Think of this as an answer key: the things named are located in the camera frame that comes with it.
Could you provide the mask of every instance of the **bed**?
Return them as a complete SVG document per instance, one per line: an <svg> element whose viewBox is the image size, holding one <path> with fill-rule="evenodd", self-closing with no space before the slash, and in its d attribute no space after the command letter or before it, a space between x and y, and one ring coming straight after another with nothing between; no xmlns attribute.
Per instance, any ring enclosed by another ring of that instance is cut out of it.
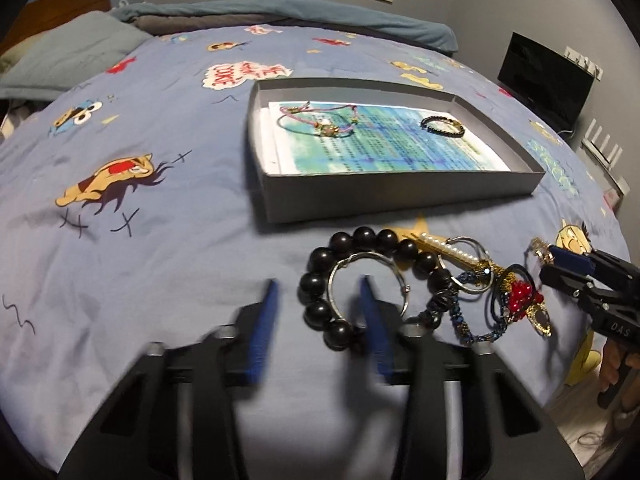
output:
<svg viewBox="0 0 640 480"><path fill-rule="evenodd" d="M236 403L251 478L388 478L406 392L380 384L370 360L328 350L303 322L296 288L313 248L360 225L418 225L476 238L507 266L525 261L533 237L553 242L573 225L594 247L628 258L618 222L575 153L508 92L451 59L455 37L446 26L295 2L119 9L112 17L122 22L261 12L305 26L276 21L149 38L30 116L0 146L0 408L49 468L60 468L147 342L193 343L276 278L281 312L265 381ZM348 20L388 36L354 32ZM232 46L211 48L220 44ZM517 200L267 224L244 132L251 78L204 83L210 67L243 62L280 67L271 76L440 85L506 129L546 175L531 197ZM114 164L148 176L92 194L97 174ZM373 275L382 299L399 301L394 277L366 262L344 271L339 301L355 295L363 273ZM411 316L430 295L406 278ZM523 320L495 344L541 404L562 384L587 327L567 298L544 293L552 337ZM471 327L485 332L482 304L463 309ZM436 336L457 341L448 320Z"/></svg>

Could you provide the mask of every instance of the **jewelry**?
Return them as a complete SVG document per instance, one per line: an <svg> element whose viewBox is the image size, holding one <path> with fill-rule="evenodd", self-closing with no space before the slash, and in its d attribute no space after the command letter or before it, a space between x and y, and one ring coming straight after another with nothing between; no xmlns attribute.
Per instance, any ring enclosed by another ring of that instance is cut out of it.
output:
<svg viewBox="0 0 640 480"><path fill-rule="evenodd" d="M420 245L438 253L438 263L440 264L440 268L446 269L444 261L442 260L442 254L444 254L463 266L471 268L475 272L476 283L482 285L481 288L468 287L464 283L460 282L456 277L451 277L458 288L464 290L467 294L478 295L488 291L494 283L495 274L502 270L493 263L491 256L489 255L489 251L487 251L480 242L473 238L458 236L455 238L441 240L438 237L428 235L427 233L421 233L419 236L412 233L412 237ZM475 246L480 256L472 256L471 254L465 253L456 247L452 247L452 244L457 242L467 242Z"/></svg>
<svg viewBox="0 0 640 480"><path fill-rule="evenodd" d="M515 280L510 283L508 275L516 271L525 281ZM500 304L500 315L496 313L495 301ZM494 321L503 320L507 324L514 323L527 316L533 327L543 336L551 336L551 320L545 306L545 297L536 290L536 284L529 271L520 264L513 264L500 275L492 291L491 315Z"/></svg>
<svg viewBox="0 0 640 480"><path fill-rule="evenodd" d="M420 126L426 128L429 133L453 138L464 136L466 131L460 121L440 115L424 118Z"/></svg>
<svg viewBox="0 0 640 480"><path fill-rule="evenodd" d="M476 275L474 272L468 270L467 272L463 272L462 274L460 274L458 276L458 280L462 283L473 283L476 280ZM468 323L465 321L465 318L462 316L462 312L460 311L460 301L458 299L457 291L452 294L452 307L449 311L449 316L451 318L453 328L456 330L456 333L460 338L460 341L466 345L471 345L473 343L478 343L481 341L489 341L493 343L507 330L507 323L503 320L499 320L496 324L496 327L491 330L491 332L488 332L484 335L474 335L471 332Z"/></svg>
<svg viewBox="0 0 640 480"><path fill-rule="evenodd" d="M400 294L402 294L402 300L403 300L402 309L400 309L400 316L404 316L404 313L406 312L406 309L409 306L409 292L411 291L411 287L409 287L409 285L406 284L404 280L404 276L402 275L402 272L400 272L400 269L398 269L398 266L396 266L394 261L391 258L387 258L384 254L380 254L375 251L353 253L348 258L339 260L332 267L331 272L329 273L329 279L327 280L327 283L326 283L326 296L327 296L327 301L329 302L329 306L331 307L331 310L334 313L334 316L337 319L346 321L343 314L340 312L337 305L335 304L335 300L334 300L335 273L339 269L343 269L347 267L351 262L355 262L363 258L370 258L371 260L377 260L382 264L385 264L387 267L389 267L389 269L393 271L393 273L396 276L396 280L398 280L398 283L400 284Z"/></svg>
<svg viewBox="0 0 640 480"><path fill-rule="evenodd" d="M538 260L540 261L540 265L553 265L554 264L554 256L551 254L549 250L550 245L546 243L544 240L535 237L531 240L529 247L527 248L527 252L534 253Z"/></svg>
<svg viewBox="0 0 640 480"><path fill-rule="evenodd" d="M449 288L457 288L468 294L478 295L488 291L492 285L494 286L494 290L496 290L496 286L499 286L505 301L504 312L505 314L511 312L510 316L506 316L508 323L518 321L526 316L539 333L544 336L551 335L551 322L544 303L544 296L537 292L532 279L527 280L529 283L523 282L522 280L518 280L518 276L516 272L514 272L514 270L517 270L524 276L529 276L527 269L523 266L516 265L503 269L491 260L489 251L473 238L461 236L444 239L428 235L427 233L421 233L419 236L411 233L411 236L420 248L432 250L438 254L437 258L440 269L436 270L430 276L430 279L433 278L436 280L436 273L441 273L439 278L441 283L433 287L437 290L439 296L437 298L435 296L431 298L430 303L427 305L428 310L430 306L433 306L436 312L444 313L447 311L447 306L449 309L451 308L452 298L448 298L448 292L446 292ZM467 242L475 246L479 256L472 256L471 254L452 247L452 244L457 242ZM463 282L460 278L451 275L444 266L443 255L451 258L462 266L470 268L472 274L476 277L475 280L469 281L468 275L465 275L465 281ZM466 286L466 284L469 283L475 283L481 287L471 288ZM420 316L422 316L422 318L419 322L427 328L437 328L440 324L440 319L432 312L423 312L418 315L418 318L420 318Z"/></svg>
<svg viewBox="0 0 640 480"><path fill-rule="evenodd" d="M356 105L341 105L332 108L311 108L311 101L307 101L302 106L286 107L281 106L280 111L283 116L289 117L301 123L310 124L316 129L316 132L323 137L336 137L338 134L346 134L352 132L356 124L358 124L358 107ZM331 122L320 123L319 121L313 121L310 119L304 119L298 116L298 114L308 114L313 112L333 112L336 110L342 110L344 108L351 108L353 111L353 117L349 123L349 126L340 127Z"/></svg>
<svg viewBox="0 0 640 480"><path fill-rule="evenodd" d="M362 226L353 236L338 232L331 236L328 247L314 249L309 256L308 272L300 279L300 300L305 304L306 324L323 331L325 344L335 351L347 348L364 351L366 346L365 329L345 319L333 292L335 273L363 258L377 260L395 274L402 295L402 306L398 307L401 316L409 305L410 288L396 262L411 264L416 274L424 276L433 273L438 265L435 254L419 251L417 244L409 239L398 243L398 236L390 229L376 234L370 227Z"/></svg>

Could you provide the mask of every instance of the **pillow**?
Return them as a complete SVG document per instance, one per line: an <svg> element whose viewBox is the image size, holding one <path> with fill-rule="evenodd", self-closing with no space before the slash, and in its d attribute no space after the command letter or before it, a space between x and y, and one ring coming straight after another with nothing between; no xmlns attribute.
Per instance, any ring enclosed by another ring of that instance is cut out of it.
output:
<svg viewBox="0 0 640 480"><path fill-rule="evenodd" d="M149 38L132 25L92 10L44 34L0 79L0 99L54 101Z"/></svg>
<svg viewBox="0 0 640 480"><path fill-rule="evenodd" d="M0 56L0 75L8 72L12 67L14 67L18 61L24 57L29 49L47 32L48 30L45 30L44 32L39 32L38 34L29 36L2 54L2 56Z"/></svg>

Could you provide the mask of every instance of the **blue gripper pad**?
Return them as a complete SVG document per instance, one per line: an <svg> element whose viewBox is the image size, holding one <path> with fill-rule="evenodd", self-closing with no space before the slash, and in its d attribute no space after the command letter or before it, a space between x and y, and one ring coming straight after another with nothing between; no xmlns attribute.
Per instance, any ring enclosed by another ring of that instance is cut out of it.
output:
<svg viewBox="0 0 640 480"><path fill-rule="evenodd" d="M271 280L260 303L240 309L234 326L237 342L225 355L227 386L260 382L278 312L278 282Z"/></svg>
<svg viewBox="0 0 640 480"><path fill-rule="evenodd" d="M391 383L394 375L393 341L399 326L389 326L388 319L385 319L383 303L376 299L369 278L364 276L360 281L360 309L367 323L367 342L378 364L378 373ZM392 305L392 307L391 312L398 315L399 323L402 325L398 310L395 306Z"/></svg>
<svg viewBox="0 0 640 480"><path fill-rule="evenodd" d="M562 247L550 246L549 252L554 258L554 265L583 276L591 276L596 269L588 256L576 254Z"/></svg>

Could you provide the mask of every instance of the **cartoon print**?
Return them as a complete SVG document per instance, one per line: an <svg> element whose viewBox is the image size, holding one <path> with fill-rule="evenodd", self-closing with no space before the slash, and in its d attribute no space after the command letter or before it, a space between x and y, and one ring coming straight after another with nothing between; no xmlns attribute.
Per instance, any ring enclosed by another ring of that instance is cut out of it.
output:
<svg viewBox="0 0 640 480"><path fill-rule="evenodd" d="M564 218L561 218L561 221L562 229L558 231L556 245L572 253L589 254L591 252L591 243L585 223L582 222L582 225L578 227L577 225L568 224Z"/></svg>
<svg viewBox="0 0 640 480"><path fill-rule="evenodd" d="M106 119L100 121L102 124L107 125L109 124L111 121L115 121L118 117L120 116L120 114L118 115L112 115L111 117L107 117Z"/></svg>
<svg viewBox="0 0 640 480"><path fill-rule="evenodd" d="M420 72L421 74L426 74L427 71L419 66L412 66L402 61L392 61L391 64L400 70L415 70L416 72Z"/></svg>
<svg viewBox="0 0 640 480"><path fill-rule="evenodd" d="M566 191L572 196L579 195L574 182L565 173L562 166L560 166L560 163L551 156L551 153L549 153L548 149L546 149L542 144L533 139L527 142L527 148L529 149L531 155L533 155L538 160L538 162L546 167L547 171L556 180L558 186L560 186L562 190Z"/></svg>
<svg viewBox="0 0 640 480"><path fill-rule="evenodd" d="M102 108L100 101L87 100L80 103L75 108L69 108L65 113L60 115L49 129L49 137L66 132L72 126L80 126L91 119L91 114Z"/></svg>
<svg viewBox="0 0 640 480"><path fill-rule="evenodd" d="M438 83L431 83L429 78L427 77L418 77L415 74L402 74L400 77L404 77L409 81L413 81L414 83L418 83L420 85L426 86L427 88L431 88L433 90L442 90L444 86Z"/></svg>
<svg viewBox="0 0 640 480"><path fill-rule="evenodd" d="M92 176L69 187L63 196L56 199L56 205L64 207L72 202L84 202L82 207L91 203L100 203L98 214L104 207L116 200L117 211L122 204L127 187L135 191L138 186L157 186L164 178L158 180L172 166L161 162L157 168L151 162L152 155L118 158L99 168Z"/></svg>
<svg viewBox="0 0 640 480"><path fill-rule="evenodd" d="M160 41L170 41L172 44L179 43L181 41L187 41L187 36L175 36L174 34L165 34L160 36Z"/></svg>
<svg viewBox="0 0 640 480"><path fill-rule="evenodd" d="M455 68L465 67L462 63L458 63L455 59L451 59L450 57L446 57L443 61L445 63L449 63L451 66L454 66Z"/></svg>
<svg viewBox="0 0 640 480"><path fill-rule="evenodd" d="M543 124L532 120L529 120L529 124L531 124L537 132L542 134L543 137L550 140L552 143L557 144L558 146L562 144L562 140L558 139L554 134L549 133Z"/></svg>
<svg viewBox="0 0 640 480"><path fill-rule="evenodd" d="M107 74L117 74L118 72L122 72L124 69L126 69L127 65L133 63L136 59L136 56L130 57L129 59L123 59L121 62L118 62L111 68L105 70L105 72Z"/></svg>
<svg viewBox="0 0 640 480"><path fill-rule="evenodd" d="M238 63L222 63L210 66L202 80L204 88L223 90L241 85L248 79L274 79L276 77L289 77L293 70L278 65L261 65L253 61L241 61Z"/></svg>
<svg viewBox="0 0 640 480"><path fill-rule="evenodd" d="M15 320L18 322L18 326L22 329L24 328L25 325L29 325L31 327L31 330L33 330L33 335L36 335L36 327L34 327L33 323L28 319L25 319L24 321L20 321L20 313L18 312L17 305L15 303L6 304L4 302L4 294L2 295L2 306L4 307L5 310L14 309Z"/></svg>
<svg viewBox="0 0 640 480"><path fill-rule="evenodd" d="M327 38L312 38L315 41L319 41L320 43L326 43L327 45L343 45L349 46L351 41L343 41L343 40L328 40Z"/></svg>
<svg viewBox="0 0 640 480"><path fill-rule="evenodd" d="M276 30L275 28L266 28L261 25L252 25L251 27L247 27L245 31L250 32L255 36L262 36L263 34L269 34L270 32L282 32L281 30Z"/></svg>
<svg viewBox="0 0 640 480"><path fill-rule="evenodd" d="M233 48L235 46L246 45L247 43L248 41L245 41L244 43L233 43L232 41L225 41L223 43L211 43L207 47L207 50L209 50L210 52L215 52L217 50L229 50L230 48Z"/></svg>
<svg viewBox="0 0 640 480"><path fill-rule="evenodd" d="M414 59L417 59L418 61L424 63L426 66L430 66L431 68L436 68L437 70L442 70L443 72L448 72L449 71L446 68L444 68L443 66L435 64L428 57L414 56Z"/></svg>

